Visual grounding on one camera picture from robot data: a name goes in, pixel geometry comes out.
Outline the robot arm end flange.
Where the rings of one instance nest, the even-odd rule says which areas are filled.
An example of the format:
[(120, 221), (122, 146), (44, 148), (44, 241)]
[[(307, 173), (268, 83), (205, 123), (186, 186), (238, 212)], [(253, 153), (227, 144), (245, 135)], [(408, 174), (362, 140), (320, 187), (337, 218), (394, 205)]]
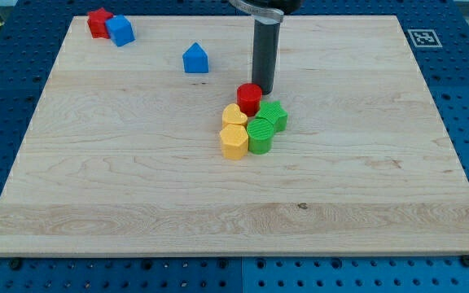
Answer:
[(281, 23), (285, 15), (299, 10), (304, 0), (229, 0), (228, 3), (248, 15)]

